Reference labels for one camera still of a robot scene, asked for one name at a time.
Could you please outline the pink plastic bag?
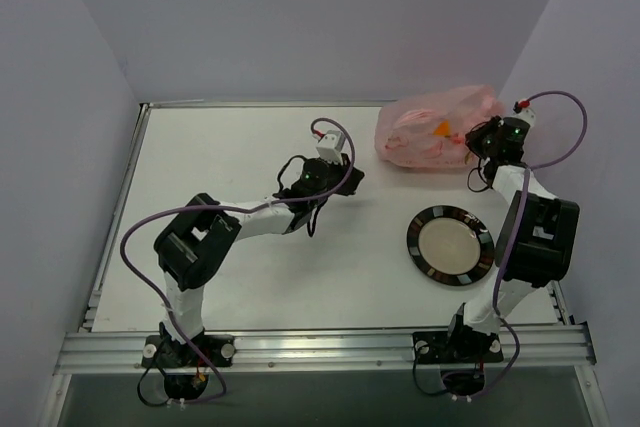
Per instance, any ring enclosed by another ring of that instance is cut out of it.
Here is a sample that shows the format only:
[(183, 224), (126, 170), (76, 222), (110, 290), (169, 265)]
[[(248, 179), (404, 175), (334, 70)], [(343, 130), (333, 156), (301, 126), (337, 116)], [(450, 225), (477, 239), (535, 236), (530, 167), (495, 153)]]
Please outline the pink plastic bag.
[(381, 160), (403, 168), (463, 169), (473, 157), (466, 134), (504, 112), (489, 85), (404, 98), (380, 109), (374, 148)]

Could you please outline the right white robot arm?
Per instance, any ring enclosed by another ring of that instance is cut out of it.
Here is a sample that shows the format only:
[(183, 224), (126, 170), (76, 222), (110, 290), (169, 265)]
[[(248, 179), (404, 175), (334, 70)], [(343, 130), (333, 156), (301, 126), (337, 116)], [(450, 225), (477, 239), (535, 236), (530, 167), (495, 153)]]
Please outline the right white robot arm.
[(444, 335), (455, 359), (480, 358), (497, 342), (503, 320), (529, 294), (567, 274), (580, 207), (545, 189), (522, 162), (533, 125), (518, 114), (494, 117), (466, 134), (481, 161), (481, 175), (509, 209), (494, 250), (488, 285), (456, 312)]

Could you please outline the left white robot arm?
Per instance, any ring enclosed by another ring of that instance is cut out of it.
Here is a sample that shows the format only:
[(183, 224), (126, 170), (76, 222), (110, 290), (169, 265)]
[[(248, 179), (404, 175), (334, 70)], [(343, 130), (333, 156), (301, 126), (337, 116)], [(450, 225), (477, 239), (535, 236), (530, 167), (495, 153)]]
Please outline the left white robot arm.
[(267, 234), (286, 235), (302, 227), (313, 235), (317, 213), (327, 202), (324, 194), (333, 190), (351, 196), (364, 177), (347, 155), (340, 164), (304, 158), (299, 178), (289, 187), (279, 183), (264, 209), (248, 202), (239, 204), (237, 212), (207, 209), (176, 215), (153, 245), (171, 306), (167, 313), (177, 321), (172, 324), (166, 317), (160, 323), (160, 335), (167, 339), (166, 355), (179, 366), (190, 366), (200, 358), (204, 286), (217, 274), (234, 243)]

